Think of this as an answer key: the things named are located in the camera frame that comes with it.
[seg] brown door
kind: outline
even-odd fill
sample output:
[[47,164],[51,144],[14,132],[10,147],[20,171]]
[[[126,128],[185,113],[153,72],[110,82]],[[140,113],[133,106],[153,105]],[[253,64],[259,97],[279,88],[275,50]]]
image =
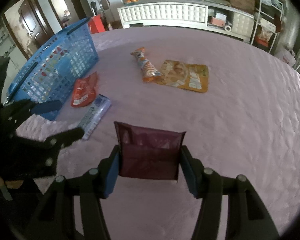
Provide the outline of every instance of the brown door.
[[49,37],[40,23],[33,6],[31,6],[31,2],[29,0],[24,0],[18,12],[26,30],[36,41],[38,48],[40,48]]

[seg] blue plastic basket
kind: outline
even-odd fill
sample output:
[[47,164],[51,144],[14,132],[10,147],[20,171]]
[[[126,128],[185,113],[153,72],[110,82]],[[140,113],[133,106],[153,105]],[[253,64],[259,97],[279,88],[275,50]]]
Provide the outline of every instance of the blue plastic basket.
[[[56,33],[21,68],[12,81],[7,102],[31,99],[34,102],[66,101],[77,78],[98,61],[87,22],[82,19]],[[59,111],[42,114],[54,120]]]

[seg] red snack bag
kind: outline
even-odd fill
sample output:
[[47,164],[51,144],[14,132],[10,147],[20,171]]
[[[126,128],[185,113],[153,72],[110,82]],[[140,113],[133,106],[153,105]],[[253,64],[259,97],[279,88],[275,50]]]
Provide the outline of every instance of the red snack bag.
[[78,78],[74,83],[72,92],[71,106],[82,107],[87,106],[97,96],[98,74],[92,73],[87,78]]

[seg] silver bolt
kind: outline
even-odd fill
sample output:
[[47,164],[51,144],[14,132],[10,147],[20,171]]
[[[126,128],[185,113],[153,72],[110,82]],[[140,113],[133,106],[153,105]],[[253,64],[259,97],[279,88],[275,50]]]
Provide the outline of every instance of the silver bolt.
[[60,182],[63,182],[65,177],[59,175],[58,177],[56,177],[56,182],[60,183]]
[[49,157],[47,160],[46,160],[46,166],[51,166],[53,163],[53,159],[51,157]]
[[51,144],[51,145],[55,145],[56,143],[57,143],[57,139],[52,138],[52,139],[50,140],[50,144]]
[[96,175],[98,173],[98,169],[97,168],[92,168],[89,170],[89,174],[90,175]]
[[238,180],[240,180],[241,182],[245,182],[247,180],[247,177],[240,174],[240,175],[238,175]]
[[204,168],[203,172],[204,174],[211,175],[213,173],[213,170],[211,168]]

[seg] tape roll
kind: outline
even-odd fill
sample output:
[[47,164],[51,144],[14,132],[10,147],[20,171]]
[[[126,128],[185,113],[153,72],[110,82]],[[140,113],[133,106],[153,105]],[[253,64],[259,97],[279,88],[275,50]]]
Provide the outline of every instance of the tape roll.
[[225,30],[226,30],[226,32],[230,32],[232,30],[231,26],[230,25],[226,25],[225,26]]

